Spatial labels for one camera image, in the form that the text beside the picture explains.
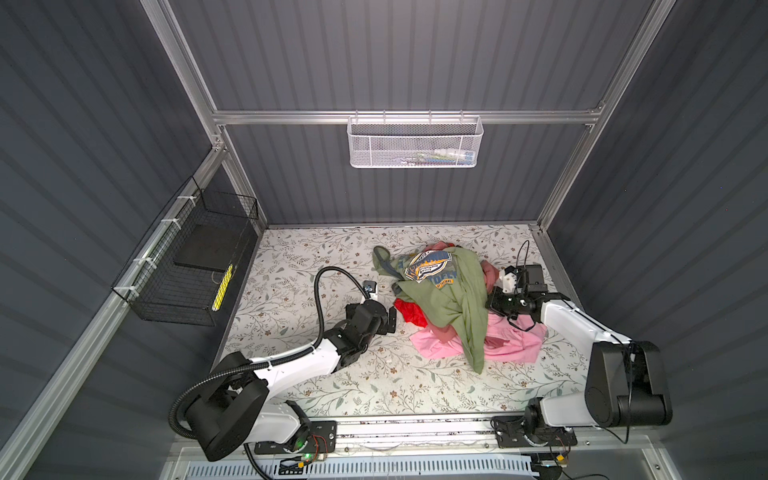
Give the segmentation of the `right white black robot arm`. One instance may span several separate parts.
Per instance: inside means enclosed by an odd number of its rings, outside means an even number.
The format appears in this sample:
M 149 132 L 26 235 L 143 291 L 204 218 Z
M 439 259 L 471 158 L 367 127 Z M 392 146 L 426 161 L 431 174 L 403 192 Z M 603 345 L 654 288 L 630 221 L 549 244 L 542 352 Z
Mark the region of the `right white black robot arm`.
M 582 391 L 529 401 L 517 417 L 492 420 L 502 447 L 576 444 L 575 429 L 663 426 L 673 406 L 660 349 L 637 341 L 594 319 L 572 300 L 549 290 L 540 265 L 509 266 L 499 275 L 486 302 L 520 332 L 545 326 L 561 334 L 588 362 Z M 522 326 L 529 318 L 532 327 Z

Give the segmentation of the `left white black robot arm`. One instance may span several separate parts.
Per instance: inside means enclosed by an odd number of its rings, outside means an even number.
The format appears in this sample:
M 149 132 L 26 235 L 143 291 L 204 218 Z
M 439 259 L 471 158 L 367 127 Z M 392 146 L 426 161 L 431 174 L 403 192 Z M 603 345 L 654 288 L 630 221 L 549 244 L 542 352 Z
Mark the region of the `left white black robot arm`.
M 315 377 L 342 370 L 367 352 L 377 335 L 396 329 L 397 310 L 368 299 L 347 307 L 347 318 L 324 332 L 316 346 L 276 360 L 256 362 L 235 352 L 172 404 L 172 430 L 198 442 L 209 461 L 241 446 L 271 443 L 296 451 L 312 422 L 294 401 L 277 397 Z

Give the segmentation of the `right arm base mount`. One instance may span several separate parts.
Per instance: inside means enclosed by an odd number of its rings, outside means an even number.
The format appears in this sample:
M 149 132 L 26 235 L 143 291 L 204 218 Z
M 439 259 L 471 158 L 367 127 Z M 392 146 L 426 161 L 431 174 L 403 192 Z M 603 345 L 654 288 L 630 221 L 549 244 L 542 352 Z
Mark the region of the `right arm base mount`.
M 523 447 L 564 447 L 569 449 L 578 444 L 573 430 L 565 427 L 550 427 L 538 420 L 527 419 L 524 415 L 494 416 L 491 429 L 500 448 Z

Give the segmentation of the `dusty rose ribbed cloth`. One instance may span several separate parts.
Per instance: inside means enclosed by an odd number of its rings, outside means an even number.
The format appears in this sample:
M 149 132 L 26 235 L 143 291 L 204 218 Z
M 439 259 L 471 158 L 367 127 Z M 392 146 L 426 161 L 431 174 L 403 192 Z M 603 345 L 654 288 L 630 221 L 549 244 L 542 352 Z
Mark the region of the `dusty rose ribbed cloth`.
M 459 245 L 456 245 L 450 242 L 438 241 L 436 243 L 427 245 L 423 249 L 423 252 L 430 251 L 430 250 L 442 251 L 442 250 L 445 250 L 446 248 L 459 248 Z M 493 288 L 495 287 L 496 282 L 499 279 L 500 270 L 496 268 L 494 265 L 492 265 L 486 259 L 480 260 L 480 267 L 483 271 L 486 291 L 488 294 L 490 294 Z

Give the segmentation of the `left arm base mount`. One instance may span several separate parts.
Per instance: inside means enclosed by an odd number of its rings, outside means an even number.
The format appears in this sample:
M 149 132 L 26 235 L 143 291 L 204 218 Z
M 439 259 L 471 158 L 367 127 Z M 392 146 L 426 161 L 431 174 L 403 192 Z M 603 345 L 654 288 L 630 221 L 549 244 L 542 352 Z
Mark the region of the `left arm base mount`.
M 336 421 L 311 421 L 301 426 L 285 443 L 257 442 L 252 445 L 256 455 L 304 455 L 328 454 L 335 451 L 338 423 Z

